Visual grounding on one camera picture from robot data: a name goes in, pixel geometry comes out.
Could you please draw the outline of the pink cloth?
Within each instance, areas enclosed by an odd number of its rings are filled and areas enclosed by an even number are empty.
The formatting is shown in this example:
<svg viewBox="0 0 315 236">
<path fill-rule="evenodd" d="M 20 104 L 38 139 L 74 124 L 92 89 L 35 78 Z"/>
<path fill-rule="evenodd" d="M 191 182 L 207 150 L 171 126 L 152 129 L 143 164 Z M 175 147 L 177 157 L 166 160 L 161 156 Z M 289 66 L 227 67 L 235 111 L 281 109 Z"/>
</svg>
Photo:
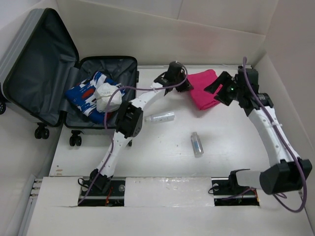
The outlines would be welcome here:
<svg viewBox="0 0 315 236">
<path fill-rule="evenodd" d="M 188 81 L 193 87 L 190 91 L 190 96 L 197 109 L 207 110 L 220 103 L 214 98 L 216 94 L 211 94 L 204 90 L 216 79 L 217 75 L 212 69 L 188 75 Z"/>
</svg>

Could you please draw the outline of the white plastic bottle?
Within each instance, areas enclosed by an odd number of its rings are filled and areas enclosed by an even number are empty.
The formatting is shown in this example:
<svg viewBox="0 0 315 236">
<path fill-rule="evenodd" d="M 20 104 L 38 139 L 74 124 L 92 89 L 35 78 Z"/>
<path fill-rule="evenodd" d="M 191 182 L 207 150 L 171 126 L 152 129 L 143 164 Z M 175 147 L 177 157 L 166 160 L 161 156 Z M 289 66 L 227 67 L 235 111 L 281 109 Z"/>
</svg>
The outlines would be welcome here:
<svg viewBox="0 0 315 236">
<path fill-rule="evenodd" d="M 174 118 L 175 118 L 174 112 L 166 112 L 166 113 L 152 114 L 152 115 L 146 116 L 144 120 L 145 122 L 150 122 L 150 123 L 162 123 L 162 122 L 173 121 Z"/>
</svg>

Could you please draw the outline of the small clear bottle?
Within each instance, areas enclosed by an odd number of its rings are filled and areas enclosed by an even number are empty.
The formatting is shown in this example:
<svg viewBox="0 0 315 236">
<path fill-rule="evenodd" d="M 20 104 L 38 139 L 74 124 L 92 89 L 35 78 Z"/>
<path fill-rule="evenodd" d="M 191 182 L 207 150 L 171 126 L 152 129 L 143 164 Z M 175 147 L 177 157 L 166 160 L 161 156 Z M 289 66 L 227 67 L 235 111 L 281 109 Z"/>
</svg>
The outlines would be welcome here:
<svg viewBox="0 0 315 236">
<path fill-rule="evenodd" d="M 195 157 L 201 157 L 204 153 L 204 150 L 202 147 L 200 137 L 197 134 L 197 132 L 192 132 L 190 139 L 191 139 L 191 144 L 192 144 L 194 156 Z"/>
</svg>

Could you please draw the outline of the blue patterned cloth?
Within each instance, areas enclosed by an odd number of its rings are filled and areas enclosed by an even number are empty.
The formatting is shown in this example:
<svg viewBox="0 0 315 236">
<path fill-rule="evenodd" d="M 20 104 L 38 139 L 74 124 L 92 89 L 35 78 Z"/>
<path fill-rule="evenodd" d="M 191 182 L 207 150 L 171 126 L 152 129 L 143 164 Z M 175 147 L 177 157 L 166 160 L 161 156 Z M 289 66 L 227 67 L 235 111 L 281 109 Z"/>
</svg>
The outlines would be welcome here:
<svg viewBox="0 0 315 236">
<path fill-rule="evenodd" d="M 117 109 L 113 112 L 105 111 L 105 113 L 100 113 L 97 111 L 94 92 L 104 83 L 109 83 L 111 85 L 117 86 L 118 88 L 123 86 L 121 83 L 114 81 L 110 74 L 103 71 L 97 71 L 92 77 L 83 80 L 65 92 L 65 96 L 69 102 L 96 124 L 102 124 L 105 117 L 110 119 L 118 110 Z M 127 91 L 122 89 L 120 92 L 122 93 L 123 101 L 124 98 L 127 98 Z"/>
</svg>

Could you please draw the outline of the grey hard-shell suitcase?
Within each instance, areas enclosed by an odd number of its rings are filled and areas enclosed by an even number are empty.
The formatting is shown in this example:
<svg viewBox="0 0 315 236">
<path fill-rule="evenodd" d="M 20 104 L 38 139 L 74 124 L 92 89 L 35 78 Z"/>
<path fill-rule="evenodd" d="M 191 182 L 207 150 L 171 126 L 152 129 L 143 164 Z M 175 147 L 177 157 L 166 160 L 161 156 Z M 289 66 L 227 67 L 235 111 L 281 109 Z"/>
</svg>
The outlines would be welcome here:
<svg viewBox="0 0 315 236">
<path fill-rule="evenodd" d="M 133 100 L 139 80 L 137 60 L 130 56 L 79 58 L 78 50 L 58 12 L 33 9 L 0 61 L 0 111 L 7 107 L 37 123 L 37 139 L 47 139 L 49 128 L 71 129 L 69 144 L 80 146 L 82 134 L 107 134 L 117 114 L 83 114 L 70 101 L 72 88 L 102 72 L 110 83 L 129 86 L 124 101 Z"/>
</svg>

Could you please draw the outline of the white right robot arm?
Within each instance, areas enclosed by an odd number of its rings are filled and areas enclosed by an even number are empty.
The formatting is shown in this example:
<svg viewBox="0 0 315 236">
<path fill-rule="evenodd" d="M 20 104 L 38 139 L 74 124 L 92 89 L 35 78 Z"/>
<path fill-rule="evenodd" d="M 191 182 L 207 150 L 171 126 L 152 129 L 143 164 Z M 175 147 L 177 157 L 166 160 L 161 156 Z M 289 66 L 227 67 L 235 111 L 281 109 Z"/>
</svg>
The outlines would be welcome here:
<svg viewBox="0 0 315 236">
<path fill-rule="evenodd" d="M 308 159 L 301 159 L 290 145 L 270 96 L 259 93 L 258 72 L 242 66 L 234 76 L 224 71 L 204 91 L 226 106 L 237 101 L 255 126 L 268 155 L 269 168 L 265 171 L 231 171 L 227 182 L 229 191 L 238 194 L 245 187 L 253 187 L 272 195 L 300 190 L 303 183 L 297 165 L 300 164 L 304 176 L 308 177 L 312 164 Z"/>
</svg>

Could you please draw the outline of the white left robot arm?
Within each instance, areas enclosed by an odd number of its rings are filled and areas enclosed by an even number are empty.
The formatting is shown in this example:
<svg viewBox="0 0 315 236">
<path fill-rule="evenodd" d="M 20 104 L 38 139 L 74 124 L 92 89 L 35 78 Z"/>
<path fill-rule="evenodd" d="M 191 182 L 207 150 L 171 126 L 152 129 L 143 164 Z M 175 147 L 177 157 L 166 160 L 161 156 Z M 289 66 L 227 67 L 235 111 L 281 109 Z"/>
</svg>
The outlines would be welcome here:
<svg viewBox="0 0 315 236">
<path fill-rule="evenodd" d="M 97 194 L 104 195 L 109 191 L 121 152 L 142 129 L 144 111 L 173 89 L 178 92 L 192 89 L 187 76 L 186 67 L 173 61 L 168 70 L 155 78 L 149 88 L 123 87 L 144 93 L 131 101 L 123 102 L 118 109 L 111 146 L 97 168 L 90 173 L 88 192 L 94 190 Z"/>
</svg>

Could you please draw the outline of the aluminium rail frame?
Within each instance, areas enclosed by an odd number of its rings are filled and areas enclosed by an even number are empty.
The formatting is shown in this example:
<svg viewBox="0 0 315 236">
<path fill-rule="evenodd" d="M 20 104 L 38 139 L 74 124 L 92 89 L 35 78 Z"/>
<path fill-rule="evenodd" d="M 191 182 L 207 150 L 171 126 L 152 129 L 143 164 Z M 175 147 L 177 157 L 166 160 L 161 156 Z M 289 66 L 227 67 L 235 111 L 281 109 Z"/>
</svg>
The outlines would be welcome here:
<svg viewBox="0 0 315 236">
<path fill-rule="evenodd" d="M 260 206 L 214 206 L 213 177 L 263 171 L 269 160 L 258 132 L 232 103 L 200 111 L 187 93 L 169 93 L 146 114 L 173 111 L 174 121 L 144 124 L 123 149 L 115 176 L 126 178 L 126 205 L 77 206 L 79 177 L 102 160 L 109 140 L 85 135 L 81 147 L 62 130 L 49 175 L 35 183 L 27 236 L 311 236 L 305 212 L 291 213 L 258 190 Z M 204 153 L 195 157 L 191 134 Z"/>
</svg>

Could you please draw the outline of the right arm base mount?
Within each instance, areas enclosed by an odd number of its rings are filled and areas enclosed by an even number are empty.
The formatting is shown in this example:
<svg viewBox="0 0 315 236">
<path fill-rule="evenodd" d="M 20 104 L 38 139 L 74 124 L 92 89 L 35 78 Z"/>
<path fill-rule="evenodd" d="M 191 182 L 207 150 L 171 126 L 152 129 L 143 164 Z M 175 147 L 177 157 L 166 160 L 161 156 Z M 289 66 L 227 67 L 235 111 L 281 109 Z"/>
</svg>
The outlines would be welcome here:
<svg viewBox="0 0 315 236">
<path fill-rule="evenodd" d="M 260 206 L 256 189 L 248 186 L 232 187 L 228 178 L 213 178 L 208 194 L 216 207 Z"/>
</svg>

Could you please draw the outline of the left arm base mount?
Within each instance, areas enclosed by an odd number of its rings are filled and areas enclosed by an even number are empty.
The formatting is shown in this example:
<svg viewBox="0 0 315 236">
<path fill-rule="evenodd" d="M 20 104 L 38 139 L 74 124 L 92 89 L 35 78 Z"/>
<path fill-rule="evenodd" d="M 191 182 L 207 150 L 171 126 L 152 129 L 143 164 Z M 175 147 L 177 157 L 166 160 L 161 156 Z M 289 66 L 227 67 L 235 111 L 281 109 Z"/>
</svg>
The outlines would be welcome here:
<svg viewBox="0 0 315 236">
<path fill-rule="evenodd" d="M 78 184 L 80 185 L 79 207 L 123 207 L 125 205 L 125 178 L 112 179 L 109 188 L 104 193 L 93 186 L 86 197 L 89 181 L 78 178 Z"/>
</svg>

